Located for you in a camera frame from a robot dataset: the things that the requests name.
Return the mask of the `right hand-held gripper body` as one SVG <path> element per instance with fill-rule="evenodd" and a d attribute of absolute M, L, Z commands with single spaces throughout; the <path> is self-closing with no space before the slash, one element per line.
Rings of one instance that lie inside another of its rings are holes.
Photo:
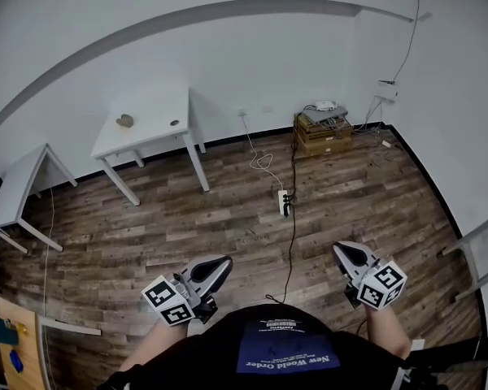
<path fill-rule="evenodd" d="M 332 253 L 347 279 L 346 298 L 355 309 L 365 305 L 381 310 L 401 295 L 407 276 L 394 261 L 378 258 L 367 245 L 347 240 L 334 242 Z"/>

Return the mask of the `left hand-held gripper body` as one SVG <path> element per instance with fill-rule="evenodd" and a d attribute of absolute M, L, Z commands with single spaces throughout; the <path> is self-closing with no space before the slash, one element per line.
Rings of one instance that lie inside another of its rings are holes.
<path fill-rule="evenodd" d="M 142 297 L 169 327 L 193 319 L 205 324 L 218 310 L 214 294 L 232 269 L 228 255 L 195 259 L 180 271 L 156 278 L 142 290 Z"/>

